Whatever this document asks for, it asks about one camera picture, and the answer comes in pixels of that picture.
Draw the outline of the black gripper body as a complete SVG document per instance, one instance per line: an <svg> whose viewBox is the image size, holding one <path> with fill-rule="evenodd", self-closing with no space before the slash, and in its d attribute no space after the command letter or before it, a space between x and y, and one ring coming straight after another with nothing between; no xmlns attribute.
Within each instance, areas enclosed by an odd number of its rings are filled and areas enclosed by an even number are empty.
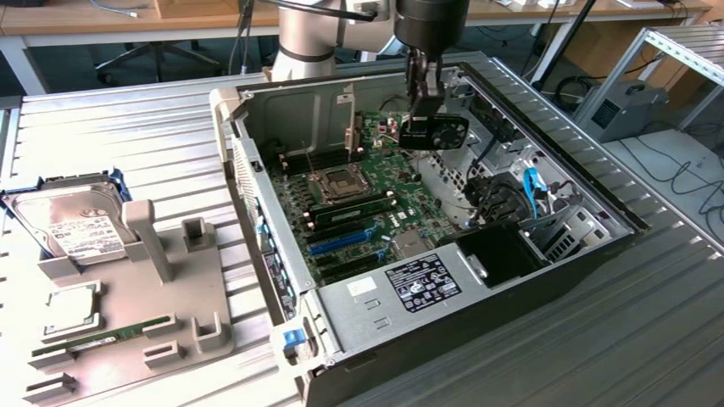
<svg viewBox="0 0 724 407"><path fill-rule="evenodd" d="M468 0L397 0L393 34L425 54L443 54L461 37Z"/></svg>

